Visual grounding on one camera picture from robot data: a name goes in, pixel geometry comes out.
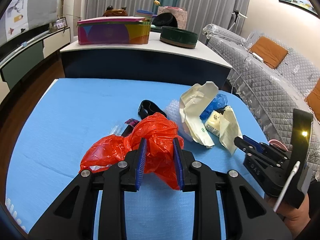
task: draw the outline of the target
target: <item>flower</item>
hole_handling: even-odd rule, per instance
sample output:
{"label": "flower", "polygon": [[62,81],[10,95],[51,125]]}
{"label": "flower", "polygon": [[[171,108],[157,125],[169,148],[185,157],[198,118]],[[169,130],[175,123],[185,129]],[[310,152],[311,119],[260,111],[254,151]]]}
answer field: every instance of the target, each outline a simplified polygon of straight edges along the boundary
{"label": "flower", "polygon": [[154,0],[154,2],[153,2],[155,5],[160,5],[161,6],[161,4],[160,4],[160,2],[158,1],[158,0]]}

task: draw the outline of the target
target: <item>sofa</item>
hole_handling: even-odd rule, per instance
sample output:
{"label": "sofa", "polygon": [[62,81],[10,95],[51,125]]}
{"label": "sofa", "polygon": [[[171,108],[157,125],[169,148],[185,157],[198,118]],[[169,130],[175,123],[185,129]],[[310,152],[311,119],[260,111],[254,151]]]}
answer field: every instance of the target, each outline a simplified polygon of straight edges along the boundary
{"label": "sofa", "polygon": [[[320,70],[293,48],[269,35],[254,31],[247,39],[222,27],[209,24],[203,29],[206,44],[222,56],[233,69],[228,81],[232,90],[249,107],[267,139],[277,139],[291,150],[293,109],[312,112],[305,98],[320,78]],[[276,69],[255,59],[248,50],[265,36],[288,54]],[[319,176],[320,123],[314,115],[308,166]]]}

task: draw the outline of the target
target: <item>orange pillow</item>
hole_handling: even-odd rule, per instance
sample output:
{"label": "orange pillow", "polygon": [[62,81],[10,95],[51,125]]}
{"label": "orange pillow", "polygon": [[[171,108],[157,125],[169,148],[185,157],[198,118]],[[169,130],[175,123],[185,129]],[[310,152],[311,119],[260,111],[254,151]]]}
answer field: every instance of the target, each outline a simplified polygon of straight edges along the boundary
{"label": "orange pillow", "polygon": [[320,121],[320,79],[305,100]]}
{"label": "orange pillow", "polygon": [[275,69],[288,54],[286,49],[263,36],[257,40],[250,50],[262,57],[264,63],[272,69]]}

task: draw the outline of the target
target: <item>blue tablecloth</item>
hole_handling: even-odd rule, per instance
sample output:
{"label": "blue tablecloth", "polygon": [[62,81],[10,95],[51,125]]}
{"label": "blue tablecloth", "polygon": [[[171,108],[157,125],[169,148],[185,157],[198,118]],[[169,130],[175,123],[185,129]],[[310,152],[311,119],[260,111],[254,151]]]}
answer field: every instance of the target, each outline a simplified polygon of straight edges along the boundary
{"label": "blue tablecloth", "polygon": [[[164,109],[188,88],[130,80],[58,80],[31,113],[12,154],[6,198],[15,219],[29,232],[78,174],[80,161],[94,142],[108,135],[117,122],[139,120],[137,110],[142,100],[149,99]],[[220,93],[227,95],[242,133],[267,142],[247,106],[229,93]],[[214,135],[212,138],[216,144],[212,149],[188,141],[185,149],[213,170],[237,170],[262,195],[262,189],[242,165],[244,153],[238,149],[231,157],[219,139]],[[172,190],[154,174],[145,174],[139,192],[125,193],[125,212],[128,240],[192,239],[194,193]],[[225,239],[223,219],[221,227]]]}

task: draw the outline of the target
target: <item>human hand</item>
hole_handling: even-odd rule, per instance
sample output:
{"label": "human hand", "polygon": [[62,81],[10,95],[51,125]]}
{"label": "human hand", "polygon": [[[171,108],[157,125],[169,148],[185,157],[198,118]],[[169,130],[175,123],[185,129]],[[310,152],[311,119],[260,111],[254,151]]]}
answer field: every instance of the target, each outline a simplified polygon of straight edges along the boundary
{"label": "human hand", "polygon": [[[268,204],[273,207],[276,203],[275,198],[270,198]],[[284,223],[292,233],[293,239],[305,228],[309,223],[309,197],[306,194],[301,206],[296,209],[285,201],[282,201],[277,212],[285,217]]]}

